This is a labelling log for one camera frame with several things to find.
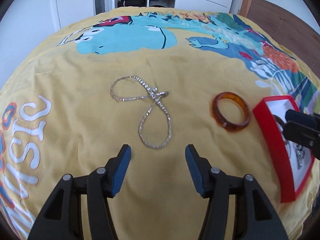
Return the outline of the red jewelry box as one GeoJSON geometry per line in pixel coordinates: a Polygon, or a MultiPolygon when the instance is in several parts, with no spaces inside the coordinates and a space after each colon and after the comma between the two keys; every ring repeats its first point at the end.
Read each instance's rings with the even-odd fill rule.
{"type": "Polygon", "coordinates": [[[297,169],[296,145],[284,138],[273,118],[279,116],[284,122],[285,113],[292,109],[299,111],[290,95],[268,96],[263,98],[253,109],[253,114],[266,140],[270,156],[280,182],[281,202],[296,200],[308,177],[315,161],[309,149],[304,147],[305,156],[302,167],[297,169]]]}

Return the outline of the amber resin bangle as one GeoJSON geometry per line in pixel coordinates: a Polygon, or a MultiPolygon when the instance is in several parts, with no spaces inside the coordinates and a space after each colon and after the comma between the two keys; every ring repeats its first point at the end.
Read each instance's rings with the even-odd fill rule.
{"type": "Polygon", "coordinates": [[[217,94],[217,96],[212,100],[212,115],[217,124],[223,127],[225,130],[229,132],[237,132],[246,128],[251,121],[251,111],[249,110],[249,106],[247,102],[240,96],[232,92],[222,92],[217,94]],[[228,99],[235,102],[242,109],[245,120],[242,123],[234,123],[227,120],[219,110],[219,102],[220,100],[228,99]]]}

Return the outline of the dark brown large bangle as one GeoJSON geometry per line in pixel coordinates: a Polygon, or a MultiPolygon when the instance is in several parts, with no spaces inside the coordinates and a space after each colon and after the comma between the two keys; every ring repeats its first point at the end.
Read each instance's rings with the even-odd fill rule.
{"type": "Polygon", "coordinates": [[[273,116],[273,118],[274,118],[274,120],[275,120],[275,122],[276,122],[276,124],[277,124],[277,126],[279,128],[279,130],[282,132],[283,128],[284,128],[284,125],[285,125],[285,122],[277,115],[273,114],[272,116],[273,116]]]}

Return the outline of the white bedroom door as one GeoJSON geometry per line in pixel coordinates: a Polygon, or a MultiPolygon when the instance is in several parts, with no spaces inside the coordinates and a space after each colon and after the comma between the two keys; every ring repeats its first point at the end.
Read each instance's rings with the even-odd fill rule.
{"type": "Polygon", "coordinates": [[[60,27],[95,15],[94,0],[56,0],[60,27]]]}

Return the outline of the silver pendant in box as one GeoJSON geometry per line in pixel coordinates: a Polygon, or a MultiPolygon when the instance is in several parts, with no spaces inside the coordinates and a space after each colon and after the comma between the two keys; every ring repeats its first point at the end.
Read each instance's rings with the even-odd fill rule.
{"type": "Polygon", "coordinates": [[[302,167],[302,161],[305,156],[305,149],[302,145],[296,145],[296,159],[297,159],[297,169],[300,170],[302,167]]]}

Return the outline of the wooden headboard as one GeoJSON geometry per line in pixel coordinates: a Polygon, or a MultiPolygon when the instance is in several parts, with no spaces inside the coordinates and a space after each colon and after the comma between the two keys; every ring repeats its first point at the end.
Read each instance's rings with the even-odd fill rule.
{"type": "Polygon", "coordinates": [[[319,76],[319,34],[307,23],[266,0],[242,0],[240,15],[259,25],[319,76]]]}

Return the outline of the yellow dinosaur print duvet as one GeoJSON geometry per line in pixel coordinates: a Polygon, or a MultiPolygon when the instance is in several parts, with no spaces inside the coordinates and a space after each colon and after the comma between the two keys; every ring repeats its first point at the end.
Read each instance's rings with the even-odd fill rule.
{"type": "Polygon", "coordinates": [[[1,214],[27,239],[64,174],[85,176],[123,144],[132,159],[110,201],[120,239],[197,239],[206,201],[184,158],[193,144],[225,173],[251,173],[289,239],[299,239],[319,188],[319,161],[291,203],[255,119],[229,132],[211,104],[222,92],[249,108],[290,95],[319,111],[319,77],[259,25],[238,15],[122,8],[48,37],[1,88],[1,214]]]}

